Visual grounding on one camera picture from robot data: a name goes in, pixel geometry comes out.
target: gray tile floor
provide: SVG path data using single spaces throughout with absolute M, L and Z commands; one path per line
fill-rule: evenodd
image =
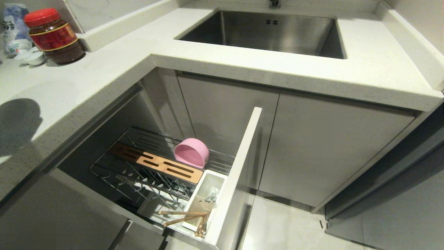
M 261 197 L 253 204 L 243 244 L 238 250 L 370 250 L 324 233 L 321 215 L 310 214 Z M 174 238 L 167 250 L 197 250 Z

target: plastic bag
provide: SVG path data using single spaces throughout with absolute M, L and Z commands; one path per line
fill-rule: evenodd
M 32 39 L 28 36 L 29 28 L 23 21 L 28 10 L 24 4 L 4 4 L 4 6 L 5 53 L 7 56 L 15 56 L 32 47 Z

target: small white bowl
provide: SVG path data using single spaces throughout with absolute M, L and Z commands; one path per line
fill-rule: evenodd
M 25 62 L 24 59 L 30 55 L 32 55 L 32 52 L 25 51 L 25 52 L 18 54 L 16 57 L 14 57 L 14 60 L 17 60 L 18 62 L 20 62 L 22 64 L 28 64 L 27 62 Z
M 46 56 L 43 54 L 43 52 L 39 51 L 36 53 L 33 53 L 26 57 L 25 62 L 34 66 L 40 65 L 46 61 Z
M 37 48 L 37 47 L 32 47 L 29 51 L 32 52 L 32 53 L 34 53 L 34 52 L 38 52 L 38 51 L 40 51 L 40 50 L 39 50 L 39 48 Z

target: jar label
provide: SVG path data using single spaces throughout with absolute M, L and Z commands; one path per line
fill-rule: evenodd
M 51 51 L 67 47 L 77 41 L 77 36 L 69 24 L 56 29 L 29 35 L 41 51 Z

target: jar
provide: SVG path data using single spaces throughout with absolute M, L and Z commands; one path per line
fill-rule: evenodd
M 24 17 L 24 22 L 36 46 L 56 64 L 72 63 L 85 56 L 71 26 L 61 19 L 55 8 L 31 12 Z

